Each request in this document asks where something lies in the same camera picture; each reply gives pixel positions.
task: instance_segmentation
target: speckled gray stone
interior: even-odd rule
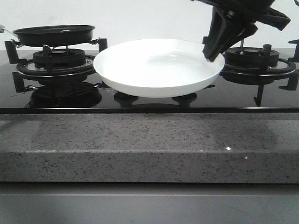
[[[0,115],[0,181],[299,183],[299,116]]]

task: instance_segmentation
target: black glass cooktop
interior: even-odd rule
[[[33,51],[19,51],[30,59]],[[280,57],[292,56],[291,49],[280,49]],[[89,112],[296,112],[299,108],[299,88],[296,77],[266,83],[240,84],[218,79],[206,89],[175,98],[143,98],[117,92],[94,73],[74,85],[59,87],[58,97],[51,97],[51,88],[38,81],[24,79],[27,92],[17,92],[13,73],[16,64],[8,62],[6,51],[0,51],[0,113],[89,113]]]

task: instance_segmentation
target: black frying pan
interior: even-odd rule
[[[62,25],[17,29],[13,33],[26,46],[42,47],[46,44],[58,47],[90,41],[94,28],[94,26],[88,25]]]

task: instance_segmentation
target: gas stove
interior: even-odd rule
[[[218,79],[198,92],[173,98],[144,98],[118,92],[93,69],[107,39],[89,41],[97,50],[51,48],[17,51],[7,41],[1,52],[0,113],[193,113],[297,112],[299,73],[287,49],[228,49]]]

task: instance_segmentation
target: glass stovetop surface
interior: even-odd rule
[[[32,51],[23,51],[20,56],[30,59]],[[16,64],[9,64],[6,51],[0,51],[0,110],[5,109],[21,109],[28,107],[31,101],[33,91],[26,93],[17,93],[14,86],[12,72],[16,71]],[[263,96],[261,101],[261,108],[299,108],[299,88],[295,91],[288,91],[280,89],[280,86],[287,86],[288,78],[282,80],[275,80],[271,84],[266,84],[263,89]],[[95,73],[89,75],[84,81],[91,84],[101,82],[100,76]],[[42,86],[37,81],[24,79],[25,86]],[[136,101],[131,103],[131,106],[121,106],[119,102],[114,99],[116,93],[113,89],[101,89],[99,93],[102,95],[102,100],[92,106],[90,109],[124,109],[142,108],[144,112],[154,108],[190,108],[209,109],[209,108],[257,108],[254,97],[258,93],[258,85],[237,84],[225,80],[219,76],[217,80],[212,83],[215,87],[202,89],[195,92],[197,97],[190,105],[179,103],[172,98],[143,98],[139,97]]]

